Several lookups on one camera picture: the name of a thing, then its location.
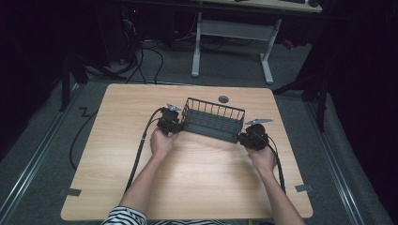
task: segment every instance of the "metal wire basket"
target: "metal wire basket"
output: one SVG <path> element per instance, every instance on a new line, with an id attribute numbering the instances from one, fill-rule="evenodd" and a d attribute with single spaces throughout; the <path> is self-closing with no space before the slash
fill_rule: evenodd
<path id="1" fill-rule="evenodd" d="M 237 143 L 245 111 L 188 97 L 182 111 L 184 130 Z"/>

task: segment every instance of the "white desk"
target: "white desk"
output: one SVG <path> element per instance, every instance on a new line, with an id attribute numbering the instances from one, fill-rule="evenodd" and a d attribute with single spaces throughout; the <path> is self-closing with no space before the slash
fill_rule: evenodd
<path id="1" fill-rule="evenodd" d="M 305 4 L 290 3 L 279 0 L 249 0 L 242 2 L 235 2 L 235 0 L 200 0 L 198 4 L 203 3 L 218 3 L 218 4 L 229 4 L 243 7 L 255 7 L 255 8 L 272 8 L 278 10 L 294 10 L 308 13 L 320 13 L 322 8 L 311 7 L 306 2 Z M 238 22 L 221 22 L 202 20 L 202 13 L 198 13 L 197 29 L 196 29 L 196 44 L 195 51 L 193 53 L 192 61 L 192 73 L 193 77 L 199 76 L 200 70 L 200 56 L 201 56 L 201 36 L 219 36 L 227 38 L 246 38 L 255 40 L 264 40 L 267 42 L 267 46 L 263 53 L 260 54 L 260 62 L 263 68 L 264 76 L 267 84 L 273 84 L 273 78 L 269 69 L 268 58 L 271 53 L 272 46 L 275 42 L 275 38 L 278 35 L 282 20 L 276 20 L 273 25 L 256 25 Z"/>

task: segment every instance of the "person's left hand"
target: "person's left hand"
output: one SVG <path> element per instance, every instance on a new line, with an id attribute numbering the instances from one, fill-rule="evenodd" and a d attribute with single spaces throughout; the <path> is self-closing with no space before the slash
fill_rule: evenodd
<path id="1" fill-rule="evenodd" d="M 178 137 L 178 133 L 166 136 L 159 128 L 156 127 L 150 137 L 152 156 L 155 158 L 165 159 L 173 150 L 173 144 L 176 137 Z"/>

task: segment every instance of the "wooden table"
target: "wooden table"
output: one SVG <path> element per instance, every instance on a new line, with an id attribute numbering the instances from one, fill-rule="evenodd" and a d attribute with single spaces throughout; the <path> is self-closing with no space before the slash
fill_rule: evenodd
<path id="1" fill-rule="evenodd" d="M 228 4 L 228 5 L 243 6 L 243 7 L 254 7 L 254 8 L 261 7 L 261 8 L 280 9 L 280 10 L 291 10 L 299 12 L 315 12 L 315 13 L 322 12 L 322 8 L 320 6 L 311 7 L 308 4 L 308 0 L 306 0 L 304 4 L 286 2 L 281 0 L 250 0 L 250 1 L 241 1 L 241 2 L 236 2 L 235 0 L 196 0 L 196 1 Z"/>
<path id="2" fill-rule="evenodd" d="M 101 103 L 71 188 L 61 212 L 65 220 L 103 220 L 123 196 L 136 152 L 150 115 L 171 103 L 184 107 L 187 98 L 214 103 L 229 97 L 228 106 L 244 109 L 245 121 L 273 118 L 265 124 L 276 142 L 286 192 L 299 213 L 313 214 L 299 168 L 272 92 L 265 88 L 111 84 Z M 148 137 L 137 173 L 151 156 Z M 155 186 L 150 219 L 270 218 L 267 193 L 244 147 L 183 131 Z"/>

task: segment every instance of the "person's right hand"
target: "person's right hand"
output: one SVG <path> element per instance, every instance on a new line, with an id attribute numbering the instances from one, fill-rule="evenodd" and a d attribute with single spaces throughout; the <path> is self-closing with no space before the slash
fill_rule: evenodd
<path id="1" fill-rule="evenodd" d="M 152 156 L 155 158 L 165 159 L 173 150 L 173 144 L 176 137 L 178 137 L 178 133 L 166 136 L 159 128 L 156 127 L 150 137 Z"/>
<path id="2" fill-rule="evenodd" d="M 254 168 L 259 173 L 273 174 L 273 169 L 276 165 L 275 156 L 268 146 L 259 151 L 246 148 L 246 151 L 249 153 L 249 158 L 252 160 Z"/>

